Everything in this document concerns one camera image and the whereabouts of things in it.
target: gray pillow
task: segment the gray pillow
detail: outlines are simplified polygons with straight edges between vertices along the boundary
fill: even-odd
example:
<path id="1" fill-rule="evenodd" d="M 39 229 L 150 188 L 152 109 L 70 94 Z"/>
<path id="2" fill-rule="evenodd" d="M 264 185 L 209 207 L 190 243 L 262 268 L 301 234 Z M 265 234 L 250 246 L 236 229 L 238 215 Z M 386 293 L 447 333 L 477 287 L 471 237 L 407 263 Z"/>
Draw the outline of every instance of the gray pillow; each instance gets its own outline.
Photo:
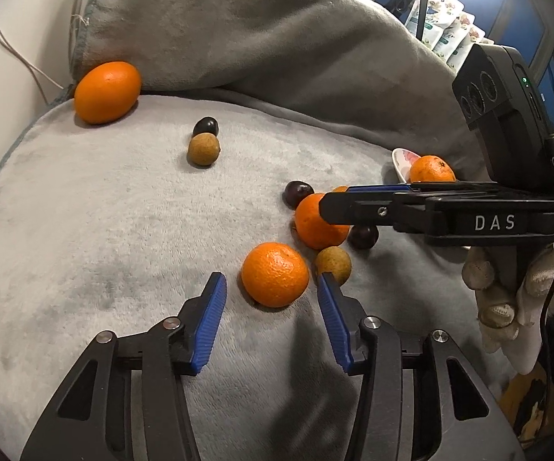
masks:
<path id="1" fill-rule="evenodd" d="M 371 0 L 89 0 L 84 22 L 76 80 L 124 60 L 146 91 L 285 108 L 387 149 L 439 155 L 461 179 L 484 174 L 453 72 Z"/>
<path id="2" fill-rule="evenodd" d="M 220 123 L 221 155 L 190 166 L 198 119 Z M 142 96 L 110 126 L 86 129 L 65 103 L 43 116 L 0 171 L 0 446 L 12 461 L 65 374 L 97 332 L 143 332 L 211 272 L 228 301 L 210 363 L 186 380 L 202 459 L 341 461 L 360 382 L 334 362 L 313 282 L 270 311 L 242 294 L 238 273 L 258 243 L 312 252 L 291 234 L 288 181 L 316 191 L 379 183 L 381 147 L 210 101 Z M 401 331 L 448 331 L 498 394 L 511 375 L 486 355 L 465 251 L 381 229 L 367 253 L 348 250 L 343 291 Z"/>

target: dark purple plum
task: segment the dark purple plum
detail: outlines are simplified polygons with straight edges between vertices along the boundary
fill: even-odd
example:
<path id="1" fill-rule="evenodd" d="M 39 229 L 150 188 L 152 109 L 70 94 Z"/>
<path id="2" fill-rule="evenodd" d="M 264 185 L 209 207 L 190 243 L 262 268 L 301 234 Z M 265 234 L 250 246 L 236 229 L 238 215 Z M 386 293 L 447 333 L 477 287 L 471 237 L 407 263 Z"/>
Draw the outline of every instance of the dark purple plum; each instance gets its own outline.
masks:
<path id="1" fill-rule="evenodd" d="M 379 239 L 376 226 L 353 226 L 348 235 L 349 244 L 356 249 L 371 249 Z"/>
<path id="2" fill-rule="evenodd" d="M 285 186 L 283 198 L 288 206 L 296 209 L 296 207 L 300 204 L 300 201 L 311 194 L 315 194 L 312 186 L 301 182 L 300 180 L 294 180 Z"/>
<path id="3" fill-rule="evenodd" d="M 212 133 L 217 137 L 219 134 L 219 124 L 217 123 L 217 120 L 215 118 L 211 118 L 210 116 L 200 119 L 200 121 L 198 121 L 194 126 L 194 130 L 191 135 L 192 137 L 195 137 L 201 133 Z"/>

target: snack package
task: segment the snack package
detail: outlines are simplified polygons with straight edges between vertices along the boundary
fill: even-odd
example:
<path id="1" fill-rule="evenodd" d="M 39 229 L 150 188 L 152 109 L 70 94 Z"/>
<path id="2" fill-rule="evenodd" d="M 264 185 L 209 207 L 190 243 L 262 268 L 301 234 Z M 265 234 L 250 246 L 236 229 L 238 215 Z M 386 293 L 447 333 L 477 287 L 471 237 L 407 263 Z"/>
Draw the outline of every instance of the snack package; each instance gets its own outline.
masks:
<path id="1" fill-rule="evenodd" d="M 493 45 L 494 41 L 485 38 L 485 34 L 486 33 L 479 27 L 471 26 L 469 33 L 465 36 L 464 40 L 460 42 L 459 46 L 448 59 L 448 66 L 456 70 L 456 72 L 458 73 L 459 69 L 461 68 L 462 64 L 467 58 L 467 55 L 469 55 L 469 52 L 471 51 L 471 48 L 475 43 L 487 43 L 489 45 Z"/>
<path id="2" fill-rule="evenodd" d="M 435 48 L 444 30 L 460 15 L 464 5 L 458 0 L 429 0 L 424 19 L 424 33 L 422 42 L 431 50 Z M 416 35 L 420 0 L 416 0 L 411 7 L 411 12 L 405 21 L 405 27 L 411 34 Z"/>
<path id="3" fill-rule="evenodd" d="M 439 38 L 433 52 L 444 62 L 450 58 L 461 41 L 468 35 L 475 19 L 475 15 L 461 12 L 454 22 L 448 26 Z"/>

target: orange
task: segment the orange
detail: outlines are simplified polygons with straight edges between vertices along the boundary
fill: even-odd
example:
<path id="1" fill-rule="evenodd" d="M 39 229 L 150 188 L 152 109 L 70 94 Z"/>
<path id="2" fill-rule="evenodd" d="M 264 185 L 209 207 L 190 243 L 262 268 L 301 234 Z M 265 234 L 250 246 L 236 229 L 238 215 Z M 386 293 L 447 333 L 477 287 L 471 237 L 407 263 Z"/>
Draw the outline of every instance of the orange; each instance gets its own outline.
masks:
<path id="1" fill-rule="evenodd" d="M 294 212 L 294 225 L 303 243 L 313 249 L 339 246 L 346 240 L 349 226 L 333 226 L 319 216 L 319 201 L 324 194 L 307 196 Z"/>
<path id="2" fill-rule="evenodd" d="M 456 177 L 451 167 L 437 156 L 422 156 L 409 171 L 410 182 L 454 182 Z"/>
<path id="3" fill-rule="evenodd" d="M 300 253 L 287 244 L 262 243 L 245 258 L 241 280 L 257 303 L 281 308 L 307 289 L 309 269 Z"/>
<path id="4" fill-rule="evenodd" d="M 141 85 L 140 73 L 131 64 L 113 62 L 97 66 L 76 87 L 76 114 L 88 124 L 116 121 L 138 100 Z"/>

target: white plate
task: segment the white plate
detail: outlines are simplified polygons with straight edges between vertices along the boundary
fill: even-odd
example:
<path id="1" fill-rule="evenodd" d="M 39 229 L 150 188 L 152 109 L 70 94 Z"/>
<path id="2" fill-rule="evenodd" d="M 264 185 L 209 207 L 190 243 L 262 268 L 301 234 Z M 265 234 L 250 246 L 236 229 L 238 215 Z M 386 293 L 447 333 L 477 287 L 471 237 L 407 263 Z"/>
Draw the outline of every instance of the white plate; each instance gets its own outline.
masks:
<path id="1" fill-rule="evenodd" d="M 420 159 L 415 152 L 411 152 L 407 149 L 394 149 L 393 150 L 393 165 L 396 170 L 396 175 L 399 177 L 399 182 L 401 184 L 408 183 L 409 180 L 409 170 L 411 165 Z"/>

